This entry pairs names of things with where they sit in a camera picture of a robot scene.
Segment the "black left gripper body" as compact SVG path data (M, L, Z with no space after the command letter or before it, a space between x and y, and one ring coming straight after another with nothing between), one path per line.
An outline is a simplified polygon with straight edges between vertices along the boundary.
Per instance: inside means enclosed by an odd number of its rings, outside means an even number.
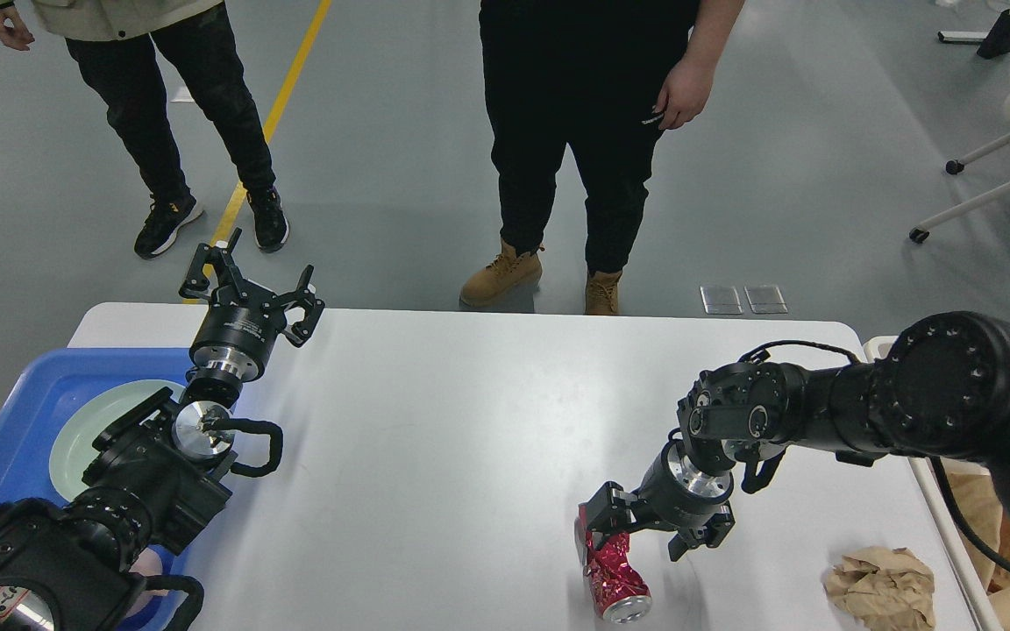
M265 374L276 339L285 328L284 312L211 304L189 356L196 369L224 369L241 382L252 382Z

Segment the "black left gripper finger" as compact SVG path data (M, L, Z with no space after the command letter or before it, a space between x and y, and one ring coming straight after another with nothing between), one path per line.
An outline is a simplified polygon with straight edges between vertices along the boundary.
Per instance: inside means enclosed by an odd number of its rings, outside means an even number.
M252 305L252 283L242 275L233 258L241 233L240 228L233 228L225 241L197 245L179 286L180 298L205 302L210 308Z
M272 293L264 300L264 316L273 331L296 348L311 339L325 309L324 300L317 298L311 285L313 272L313 265L305 266L294 290Z

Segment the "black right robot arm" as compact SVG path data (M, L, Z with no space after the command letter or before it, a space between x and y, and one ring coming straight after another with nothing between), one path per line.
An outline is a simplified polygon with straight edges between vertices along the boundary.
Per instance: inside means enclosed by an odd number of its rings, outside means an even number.
M737 362L701 372L677 405L640 486L606 482L579 507L577 538L596 588L648 594L629 567L629 537L670 532L668 552L714 548L733 528L732 475L742 491L769 485L786 449L870 466L887 455L981 464L1010 516L1010 323L973 312L932 315L902 332L885 357L847 352L834 369L774 363L761 344ZM985 556L1005 567L997 552Z

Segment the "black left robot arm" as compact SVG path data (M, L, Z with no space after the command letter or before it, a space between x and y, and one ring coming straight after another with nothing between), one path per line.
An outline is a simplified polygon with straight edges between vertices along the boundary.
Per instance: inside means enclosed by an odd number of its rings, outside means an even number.
M242 275L239 237L200 244L181 284L180 295L208 311L180 394L157 388L97 432L84 490L66 506L0 504L0 630L115 630L157 591L183 594L168 630L186 630L201 612L199 580L133 566L152 546L180 555L231 498L224 476L256 479L281 466L283 429L232 410L276 341L303 346L325 307L313 266L283 293Z

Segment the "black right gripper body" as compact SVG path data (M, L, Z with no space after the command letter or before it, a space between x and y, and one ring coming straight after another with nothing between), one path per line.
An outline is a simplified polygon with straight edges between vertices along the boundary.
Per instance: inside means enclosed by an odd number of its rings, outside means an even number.
M735 524L729 504L732 492L732 472L703 471L681 441L670 440L637 488L637 520L693 534L729 530Z

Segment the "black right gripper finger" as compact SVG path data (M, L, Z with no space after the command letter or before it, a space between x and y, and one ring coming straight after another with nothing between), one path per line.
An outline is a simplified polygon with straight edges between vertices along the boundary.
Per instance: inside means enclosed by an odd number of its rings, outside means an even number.
M582 538L594 551L601 550L614 535L636 534L656 524L645 500L616 482L602 483L592 499L579 508Z
M676 535L668 543L668 556L677 563L686 552L707 547L718 548L735 526L730 508L717 508L700 526L676 528Z

